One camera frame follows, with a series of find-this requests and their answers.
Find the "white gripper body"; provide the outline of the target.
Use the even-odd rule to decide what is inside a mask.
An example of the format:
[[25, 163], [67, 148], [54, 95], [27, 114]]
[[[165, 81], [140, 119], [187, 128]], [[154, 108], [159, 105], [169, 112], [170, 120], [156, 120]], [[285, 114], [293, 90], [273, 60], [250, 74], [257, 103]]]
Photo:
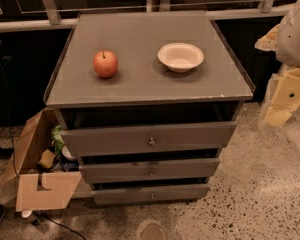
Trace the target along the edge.
[[294, 112], [299, 108], [300, 68], [293, 68], [280, 75], [271, 105], [288, 112]]

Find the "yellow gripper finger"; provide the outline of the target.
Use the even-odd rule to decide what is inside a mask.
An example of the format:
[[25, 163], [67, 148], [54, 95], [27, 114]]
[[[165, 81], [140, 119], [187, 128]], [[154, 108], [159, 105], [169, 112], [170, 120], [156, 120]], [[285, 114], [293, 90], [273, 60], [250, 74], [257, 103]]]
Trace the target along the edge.
[[270, 106], [265, 114], [263, 121], [270, 126], [282, 126], [292, 116], [289, 111]]

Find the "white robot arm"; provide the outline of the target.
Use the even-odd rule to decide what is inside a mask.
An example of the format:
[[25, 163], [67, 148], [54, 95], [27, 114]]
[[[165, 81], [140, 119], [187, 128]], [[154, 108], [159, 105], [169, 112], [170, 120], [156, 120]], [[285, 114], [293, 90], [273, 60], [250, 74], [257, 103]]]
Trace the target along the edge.
[[255, 48], [274, 51], [276, 59], [286, 66], [274, 74], [276, 88], [270, 93], [271, 99], [263, 121], [271, 126], [282, 126], [300, 107], [300, 0], [297, 0], [281, 22], [255, 43]]

